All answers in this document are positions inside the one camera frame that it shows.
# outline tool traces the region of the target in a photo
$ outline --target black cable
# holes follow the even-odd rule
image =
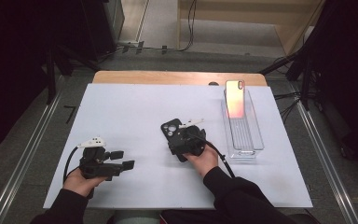
[[[75,154],[75,152],[77,151],[77,149],[78,149],[78,147],[75,147],[75,148],[72,150],[71,154],[70,154],[69,157],[68,157],[68,160],[66,161],[65,169],[63,170],[62,183],[64,183],[65,180],[66,180],[66,177],[67,177],[69,174],[72,173],[72,171],[71,171],[68,175],[66,174],[66,173],[68,172],[68,167],[69,167],[69,163],[71,162],[72,156],[74,156],[74,154]]]
[[[193,18],[192,18],[192,22],[191,22],[191,25],[190,25],[190,14],[191,14],[191,9],[193,7],[194,7],[194,9],[193,9]],[[196,18],[196,10],[197,10],[197,0],[193,0],[193,2],[191,3],[191,6],[190,6],[190,10],[188,11],[188,14],[187,14],[187,24],[188,24],[188,30],[190,32],[190,40],[188,41],[188,44],[184,49],[179,49],[178,51],[188,50],[193,45],[193,40],[194,40],[194,19]]]
[[[283,110],[283,112],[281,112],[283,123],[286,122],[287,118],[289,117],[290,112],[292,112],[293,108],[295,108],[295,106],[297,105],[297,103],[299,101],[300,101],[299,98],[296,99],[294,102],[292,102],[291,105],[289,105],[289,107],[287,107],[286,109]]]
[[[220,160],[223,162],[223,164],[225,164],[228,172],[229,172],[229,175],[231,175],[232,178],[235,177],[234,173],[232,172],[231,170],[231,167],[228,165],[228,162],[226,160],[226,155],[222,155],[222,153],[220,153],[220,151],[210,142],[206,141],[205,140],[205,143],[206,145],[208,145],[209,147],[213,148],[213,150],[215,150],[217,152],[217,155],[219,155],[220,157]]]
[[[164,51],[185,51],[185,50],[188,50],[193,45],[193,41],[194,41],[194,20],[196,18],[196,9],[197,9],[197,0],[193,0],[193,2],[191,3],[191,6],[190,6],[190,10],[188,11],[188,14],[187,14],[187,24],[188,24],[188,29],[189,29],[189,32],[190,32],[190,40],[188,41],[187,46],[184,49],[163,49],[163,48],[161,48],[160,50],[164,50]],[[140,48],[140,47],[123,46],[123,45],[120,45],[120,46],[124,47],[123,49],[125,49],[125,48],[127,48],[127,49],[159,49],[159,48],[147,48],[147,47],[141,47]]]
[[[223,155],[222,153],[220,153],[220,151],[217,149],[217,147],[215,147],[211,142],[207,141],[206,139],[203,139],[201,137],[198,137],[194,134],[191,134],[191,133],[188,133],[189,136],[192,136],[192,137],[195,137],[195,138],[198,138],[199,140],[201,140],[202,142],[204,142],[206,145],[208,145],[209,147],[211,147],[213,150],[215,150],[217,152],[217,155],[219,155],[220,157],[220,160],[223,162],[223,164],[225,164],[228,172],[229,172],[229,175],[234,178],[235,175],[234,175],[234,172],[232,172],[231,170],[231,167],[229,166],[227,160],[226,160],[226,155]]]

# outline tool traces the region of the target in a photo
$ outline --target white table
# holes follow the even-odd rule
[[[205,119],[198,126],[223,154],[227,142],[221,101],[224,87],[142,84],[89,84],[76,115],[44,208],[62,187],[63,168],[79,143],[101,136],[107,151],[124,150],[135,160],[133,170],[105,181],[89,207],[109,209],[213,208],[213,195],[189,162],[168,150],[160,125],[171,119]],[[265,149],[248,163],[231,163],[236,176],[254,181],[277,207],[312,207],[282,119],[269,87],[248,87],[252,94]],[[78,166],[82,150],[72,158]]]

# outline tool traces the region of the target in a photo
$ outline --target orange smartphone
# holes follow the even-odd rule
[[[244,117],[244,89],[245,82],[243,80],[228,80],[226,82],[226,105],[230,119]]]

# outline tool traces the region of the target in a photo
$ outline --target black equipment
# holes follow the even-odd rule
[[[180,128],[182,122],[179,119],[173,119],[161,125],[161,130],[168,140],[168,147],[173,155],[176,155],[179,161],[184,162],[187,159],[183,156],[185,153],[191,153],[195,156],[202,154],[206,144],[206,132],[200,130],[197,126]]]
[[[133,169],[135,161],[123,161],[121,164],[103,163],[107,159],[122,159],[123,151],[105,152],[103,147],[86,147],[83,150],[83,157],[80,159],[79,168],[86,179],[97,176],[108,176],[107,181],[112,180],[112,176],[119,176],[121,172]],[[88,199],[93,196],[94,189],[88,195]]]

